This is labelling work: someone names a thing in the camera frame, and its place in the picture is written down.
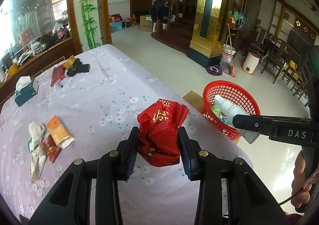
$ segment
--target window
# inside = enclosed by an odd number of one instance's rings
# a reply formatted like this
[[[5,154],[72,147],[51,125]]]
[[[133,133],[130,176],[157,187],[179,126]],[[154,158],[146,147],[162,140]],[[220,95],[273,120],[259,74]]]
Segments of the window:
[[[63,18],[63,12],[68,9],[66,0],[52,0],[52,9],[56,21]]]
[[[0,28],[0,59],[4,56],[4,51],[10,48],[10,43],[14,46],[15,40],[12,32],[11,4],[9,0],[4,0],[0,6],[0,22],[3,28]]]

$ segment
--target white floor tile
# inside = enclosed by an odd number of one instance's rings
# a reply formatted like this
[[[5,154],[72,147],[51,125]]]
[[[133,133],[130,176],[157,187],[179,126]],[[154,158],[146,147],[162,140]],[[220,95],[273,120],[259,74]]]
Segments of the white floor tile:
[[[141,32],[139,26],[113,33],[112,39],[118,49],[181,97],[191,90],[203,95],[209,82],[227,80],[247,90],[256,100],[262,115],[309,117],[309,108],[304,107],[306,101],[292,96],[292,82],[289,87],[281,79],[272,84],[270,76],[260,73],[261,66],[254,75],[247,74],[241,69],[242,57],[239,52],[234,59],[235,78],[225,73],[215,77],[185,54],[152,39],[150,33]],[[241,138],[238,146],[248,154],[254,171],[278,202],[291,196],[293,167],[300,146],[271,141],[266,136],[260,136],[251,145]],[[283,205],[283,209],[288,213],[294,212],[290,202]]]

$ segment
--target white spray bottle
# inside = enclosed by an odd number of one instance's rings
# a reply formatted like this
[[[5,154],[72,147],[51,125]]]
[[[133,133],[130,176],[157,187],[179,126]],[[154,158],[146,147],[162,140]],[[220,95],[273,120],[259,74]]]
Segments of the white spray bottle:
[[[250,115],[239,105],[233,104],[231,101],[228,101],[222,98],[220,95],[215,96],[214,102],[218,104],[222,113],[226,115],[226,118],[231,125],[232,125],[232,119],[237,114]],[[240,135],[243,136],[249,144],[252,144],[260,135],[260,133],[256,131],[250,131],[250,130],[239,129],[239,128],[236,128],[236,130],[238,130]]]

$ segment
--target teal tissue box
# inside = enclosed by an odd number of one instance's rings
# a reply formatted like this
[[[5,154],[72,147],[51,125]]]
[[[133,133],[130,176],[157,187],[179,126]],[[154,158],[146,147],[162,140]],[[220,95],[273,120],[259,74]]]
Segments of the teal tissue box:
[[[122,22],[117,22],[117,23],[110,23],[112,32],[116,32],[122,29]]]
[[[39,84],[36,80],[32,79],[31,83],[23,87],[19,92],[15,94],[15,102],[20,107],[30,100],[38,93]]]

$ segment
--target floral tablecloth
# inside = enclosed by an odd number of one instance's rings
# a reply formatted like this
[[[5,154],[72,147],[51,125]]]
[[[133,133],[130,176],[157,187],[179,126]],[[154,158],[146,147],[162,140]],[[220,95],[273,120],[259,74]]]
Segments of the floral tablecloth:
[[[190,109],[184,122],[191,139],[219,158],[233,160],[241,156],[251,163],[233,142],[219,132],[181,97],[170,91],[149,72],[112,45],[104,45],[79,55],[91,65],[89,73],[62,80],[63,87],[50,87],[52,68],[38,76],[39,91],[23,106],[13,98],[0,115],[0,193],[17,217],[30,218],[37,206],[76,158],[98,159],[127,139],[137,115],[159,98],[177,101]],[[28,152],[28,125],[37,121],[46,125],[57,115],[75,140],[63,149],[55,163],[44,165],[41,177],[30,181],[31,155]],[[193,224],[199,182],[190,182],[182,163],[156,168],[138,155],[133,175],[119,182],[122,215],[125,224]],[[91,199],[94,199],[95,182]],[[226,185],[223,183],[223,207],[227,211]],[[91,224],[94,224],[91,201]]]

